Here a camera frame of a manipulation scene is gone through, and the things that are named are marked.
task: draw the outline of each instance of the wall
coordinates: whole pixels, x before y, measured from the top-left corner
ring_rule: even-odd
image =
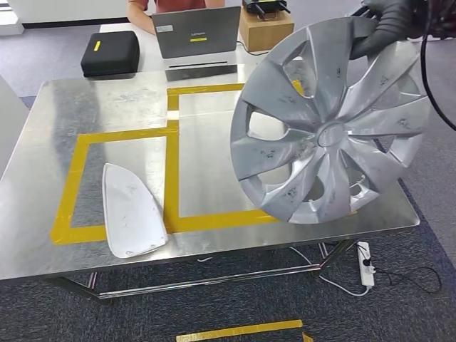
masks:
[[[153,13],[153,0],[148,13]],[[23,23],[125,17],[126,0],[8,0]]]

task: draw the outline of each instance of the yellow tape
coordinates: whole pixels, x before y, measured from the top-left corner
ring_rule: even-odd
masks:
[[[104,226],[71,227],[72,212],[78,197],[79,183],[82,177],[84,165],[85,164],[90,144],[162,136],[168,139],[171,136],[178,137],[177,133],[178,125],[168,125],[165,128],[79,135],[75,141],[66,181],[60,198],[60,204],[55,215],[51,231],[51,241],[54,244],[75,244],[106,240]]]
[[[310,337],[310,336],[307,336],[304,333],[302,333],[302,340],[303,342],[313,342],[313,338]]]
[[[292,84],[303,94],[299,81]],[[142,138],[166,137],[164,221],[168,233],[193,232],[196,230],[239,227],[250,224],[277,222],[261,210],[245,212],[225,212],[195,217],[179,217],[179,96],[196,93],[216,93],[242,90],[243,83],[204,85],[168,89],[168,110],[177,111],[176,120],[168,120],[165,128],[129,130],[110,133],[81,134],[76,140],[69,170],[66,177],[60,204],[51,231],[54,244],[75,244],[95,242],[106,239],[102,225],[72,228],[71,221],[78,196],[79,183],[84,170],[90,144]]]
[[[55,220],[51,231],[51,238],[54,243],[58,244],[65,235],[67,228],[69,227],[69,223],[71,223],[75,198],[79,189],[79,182],[82,177],[87,152],[89,150],[89,144],[83,140],[83,138],[78,137],[75,141],[75,147],[72,153],[69,170],[60,199],[60,205],[57,211]]]
[[[300,85],[300,81],[293,80],[293,82],[291,82],[291,84],[293,84],[294,89],[296,89],[296,91],[297,91],[299,94],[303,95],[303,89],[302,88],[302,85]]]
[[[179,121],[168,120],[168,127],[177,133],[166,139],[163,221],[168,233],[177,232],[179,220]]]
[[[175,232],[194,232],[202,229],[220,229],[275,222],[279,222],[279,220],[259,209],[243,212],[223,212],[220,214],[179,217],[178,229]]]
[[[193,342],[204,341],[211,338],[222,338],[230,336],[248,335],[251,333],[264,333],[267,331],[277,331],[285,329],[301,328],[302,321],[283,321],[265,324],[256,324],[254,326],[239,326],[236,328],[227,328],[214,331],[204,331],[202,333],[189,333],[176,337],[176,342]]]
[[[179,95],[168,95],[168,110],[178,110]]]
[[[219,93],[220,91],[242,90],[244,83],[228,83],[216,85],[199,85],[196,87],[180,87],[168,89],[168,95],[188,95],[198,93]]]
[[[192,43],[194,43],[196,41],[207,41],[208,38],[205,37],[205,38],[192,38],[189,41]]]

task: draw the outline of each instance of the black case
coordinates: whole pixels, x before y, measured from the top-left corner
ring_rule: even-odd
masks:
[[[139,43],[133,31],[94,33],[81,60],[85,77],[136,73]]]

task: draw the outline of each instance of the white plastic part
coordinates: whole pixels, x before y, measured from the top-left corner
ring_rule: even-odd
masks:
[[[371,250],[367,242],[358,243],[358,258],[359,259],[359,270],[361,272],[361,283],[364,286],[374,286],[374,273],[372,266],[365,266],[362,263],[364,259],[371,258]]]
[[[103,205],[107,243],[118,258],[151,252],[168,241],[155,199],[133,172],[105,164]]]

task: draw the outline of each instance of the black baseboard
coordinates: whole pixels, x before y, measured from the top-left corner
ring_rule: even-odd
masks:
[[[25,29],[47,29],[49,27],[69,27],[69,26],[85,26],[85,25],[104,25],[128,23],[127,18],[108,18],[108,19],[89,19],[73,21],[51,21],[49,23],[23,23]]]

